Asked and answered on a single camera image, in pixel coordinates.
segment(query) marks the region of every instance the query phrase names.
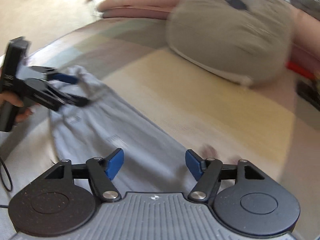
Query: wire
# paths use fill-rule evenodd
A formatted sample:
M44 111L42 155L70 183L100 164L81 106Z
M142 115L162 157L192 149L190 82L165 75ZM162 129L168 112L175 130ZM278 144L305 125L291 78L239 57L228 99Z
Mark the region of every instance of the wire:
M0 170L0 179L1 179L2 185L4 186L4 188L5 188L5 190L6 190L7 192L11 192L11 191L13 190L12 179L11 179L10 173L9 173L9 171L8 171L8 169L7 169L7 166L5 166L5 163L4 163L3 159L2 159L1 156L0 156L0 168L1 168L1 165L3 166L4 171L5 171L5 173L7 174L7 177L8 177L9 183L10 183L10 189L9 189L9 188L7 187L7 185L5 184L4 179L3 179L3 176L2 176L2 172L1 172L1 170ZM9 207L9 206L7 206L7 205L0 205L0 208L8 208L8 207Z

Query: silver screw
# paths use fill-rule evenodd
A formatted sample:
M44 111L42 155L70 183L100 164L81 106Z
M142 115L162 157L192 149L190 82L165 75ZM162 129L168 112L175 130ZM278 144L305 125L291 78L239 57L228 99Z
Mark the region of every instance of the silver screw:
M194 191L190 194L190 196L193 199L196 200L201 200L201 199L205 199L207 197L206 193L202 192L202 191Z
M102 196L106 199L115 199L119 196L119 194L115 191L109 190L102 194Z

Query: ribbed gray panel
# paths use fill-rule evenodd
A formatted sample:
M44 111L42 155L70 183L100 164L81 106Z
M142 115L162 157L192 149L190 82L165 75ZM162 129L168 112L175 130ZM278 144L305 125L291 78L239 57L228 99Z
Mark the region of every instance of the ribbed gray panel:
M248 240L220 225L203 204L181 193L128 193L118 203L104 203L80 229L59 237L23 233L12 240ZM286 234L273 240L295 240Z

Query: gray fabric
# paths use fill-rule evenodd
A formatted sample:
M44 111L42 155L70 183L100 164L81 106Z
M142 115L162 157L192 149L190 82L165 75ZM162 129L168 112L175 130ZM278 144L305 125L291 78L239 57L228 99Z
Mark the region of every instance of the gray fabric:
M293 19L284 0L183 0L170 14L171 49L200 67L241 84L268 81L289 56Z
M67 106L50 112L52 135L59 159L73 164L106 157L124 149L124 165L114 179L123 195L127 191L188 192L195 185L185 165L186 149L147 120L83 67L69 68L79 85L56 82L61 91L84 95L93 102L83 108ZM86 181L77 181L89 190Z

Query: gray cushion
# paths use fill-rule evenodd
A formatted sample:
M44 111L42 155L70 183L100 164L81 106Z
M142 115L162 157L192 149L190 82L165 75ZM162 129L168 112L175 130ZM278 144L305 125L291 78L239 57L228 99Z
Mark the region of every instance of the gray cushion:
M285 68L292 26L284 0L183 0L170 14L167 41L196 65L251 85Z

